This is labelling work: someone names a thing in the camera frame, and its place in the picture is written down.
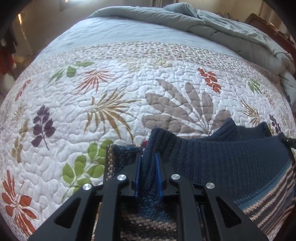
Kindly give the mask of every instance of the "bed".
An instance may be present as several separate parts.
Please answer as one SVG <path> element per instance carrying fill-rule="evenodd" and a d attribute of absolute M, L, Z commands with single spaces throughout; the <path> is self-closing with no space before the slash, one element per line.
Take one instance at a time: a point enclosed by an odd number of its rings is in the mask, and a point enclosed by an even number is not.
<path fill-rule="evenodd" d="M 108 145 L 141 146 L 154 127 L 194 139 L 231 117 L 295 138 L 292 57 L 241 24 L 189 4 L 113 7 L 50 43 L 0 108 L 0 212 L 15 236 L 27 240 L 80 186 L 102 183 Z M 262 224 L 270 240 L 293 207 Z"/>

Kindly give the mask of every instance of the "metal bolt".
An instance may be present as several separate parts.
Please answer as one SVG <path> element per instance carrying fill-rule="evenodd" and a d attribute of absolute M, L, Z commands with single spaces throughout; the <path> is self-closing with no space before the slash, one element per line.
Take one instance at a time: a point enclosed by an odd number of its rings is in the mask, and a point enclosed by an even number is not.
<path fill-rule="evenodd" d="M 82 186 L 82 188 L 84 189 L 84 190 L 89 190 L 89 189 L 91 189 L 91 184 L 90 183 L 86 183 L 86 184 L 84 184 L 83 186 Z"/>
<path fill-rule="evenodd" d="M 206 186 L 207 189 L 214 189 L 215 188 L 214 183 L 207 183 L 205 186 Z"/>
<path fill-rule="evenodd" d="M 179 180 L 181 177 L 180 177 L 180 175 L 179 174 L 173 174 L 173 175 L 171 175 L 170 176 L 171 177 L 171 179 L 173 179 L 173 180 Z"/>
<path fill-rule="evenodd" d="M 123 180 L 126 179 L 126 175 L 120 174 L 120 175 L 117 176 L 117 179 L 120 180 L 120 181 L 123 181 Z"/>

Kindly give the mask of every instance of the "striped knit fabric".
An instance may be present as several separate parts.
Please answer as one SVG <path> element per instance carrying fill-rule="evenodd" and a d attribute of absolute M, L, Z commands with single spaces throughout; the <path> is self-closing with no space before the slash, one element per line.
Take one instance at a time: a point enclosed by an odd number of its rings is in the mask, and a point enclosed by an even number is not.
<path fill-rule="evenodd" d="M 104 181 L 134 162 L 142 148 L 111 145 Z M 232 119 L 212 136 L 184 140 L 153 129 L 144 150 L 138 205 L 123 207 L 122 240 L 176 239 L 175 207 L 158 200 L 154 153 L 192 183 L 211 181 L 272 240 L 295 205 L 295 160 L 266 123 L 237 127 Z"/>

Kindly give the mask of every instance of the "wooden headboard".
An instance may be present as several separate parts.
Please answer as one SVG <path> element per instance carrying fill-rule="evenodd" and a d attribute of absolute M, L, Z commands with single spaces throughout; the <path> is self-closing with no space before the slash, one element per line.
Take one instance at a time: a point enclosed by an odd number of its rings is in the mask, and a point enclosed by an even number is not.
<path fill-rule="evenodd" d="M 295 44 L 283 33 L 281 33 L 275 26 L 268 23 L 263 18 L 252 13 L 245 21 L 245 23 L 259 29 L 266 33 L 271 39 L 277 42 L 284 50 L 290 53 L 296 64 L 296 46 Z"/>

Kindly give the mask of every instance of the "gray blanket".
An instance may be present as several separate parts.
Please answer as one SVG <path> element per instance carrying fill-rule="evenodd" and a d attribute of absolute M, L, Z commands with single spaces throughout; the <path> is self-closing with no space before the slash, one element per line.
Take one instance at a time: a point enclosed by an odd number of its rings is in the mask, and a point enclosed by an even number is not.
<path fill-rule="evenodd" d="M 291 104 L 296 103 L 295 67 L 292 56 L 260 30 L 214 13 L 193 8 L 188 3 L 162 8 L 108 7 L 95 17 L 124 17 L 190 32 L 222 44 L 246 60 L 281 76 L 281 84 Z"/>

